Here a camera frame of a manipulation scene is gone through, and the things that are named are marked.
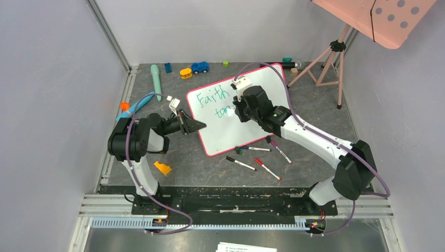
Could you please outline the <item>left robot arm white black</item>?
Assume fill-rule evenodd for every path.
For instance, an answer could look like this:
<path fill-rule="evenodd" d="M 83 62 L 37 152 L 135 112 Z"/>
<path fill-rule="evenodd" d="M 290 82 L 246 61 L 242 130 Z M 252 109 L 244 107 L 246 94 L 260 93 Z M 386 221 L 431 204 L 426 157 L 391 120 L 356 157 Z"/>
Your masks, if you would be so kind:
<path fill-rule="evenodd" d="M 206 123 L 193 119 L 183 109 L 168 118 L 151 113 L 140 119 L 119 119 L 108 139 L 108 153 L 124 165 L 134 183 L 135 189 L 119 191 L 125 200 L 136 206 L 144 204 L 152 214 L 160 213 L 165 199 L 146 156 L 167 153 L 170 134 L 188 135 L 205 127 Z"/>

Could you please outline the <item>pink framed whiteboard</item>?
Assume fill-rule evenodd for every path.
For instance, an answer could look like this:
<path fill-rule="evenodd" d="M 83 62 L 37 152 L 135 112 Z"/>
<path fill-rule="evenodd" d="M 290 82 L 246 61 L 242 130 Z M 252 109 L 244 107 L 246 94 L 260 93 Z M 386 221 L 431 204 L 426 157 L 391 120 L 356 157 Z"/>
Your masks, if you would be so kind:
<path fill-rule="evenodd" d="M 275 106 L 288 106 L 284 70 L 281 65 L 262 67 L 243 76 L 260 85 Z M 207 156 L 215 156 L 261 140 L 268 136 L 256 122 L 240 122 L 233 99 L 237 92 L 231 87 L 232 77 L 189 91 L 186 100 L 192 117 L 206 124 L 198 134 Z"/>

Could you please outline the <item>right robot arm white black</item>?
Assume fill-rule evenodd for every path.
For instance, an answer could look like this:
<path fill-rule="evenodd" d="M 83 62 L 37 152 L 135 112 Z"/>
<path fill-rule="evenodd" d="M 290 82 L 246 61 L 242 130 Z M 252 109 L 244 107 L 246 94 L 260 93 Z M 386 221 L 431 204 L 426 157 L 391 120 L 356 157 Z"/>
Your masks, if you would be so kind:
<path fill-rule="evenodd" d="M 264 89 L 251 86 L 237 90 L 233 104 L 241 122 L 256 122 L 263 131 L 295 142 L 324 159 L 335 175 L 314 184 L 306 193 L 303 208 L 317 214 L 328 202 L 344 197 L 357 200 L 376 176 L 375 162 L 368 143 L 336 139 L 304 123 L 284 106 L 274 106 Z"/>

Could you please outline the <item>green marker cap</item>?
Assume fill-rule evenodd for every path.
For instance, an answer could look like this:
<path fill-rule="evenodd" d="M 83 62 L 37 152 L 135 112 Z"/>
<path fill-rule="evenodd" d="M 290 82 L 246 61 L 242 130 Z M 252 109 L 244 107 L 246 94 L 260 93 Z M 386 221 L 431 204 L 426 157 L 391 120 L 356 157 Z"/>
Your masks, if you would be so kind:
<path fill-rule="evenodd" d="M 236 153 L 238 154 L 238 155 L 242 155 L 242 150 L 241 150 L 241 148 L 240 147 L 235 147 L 235 151 L 236 151 Z"/>

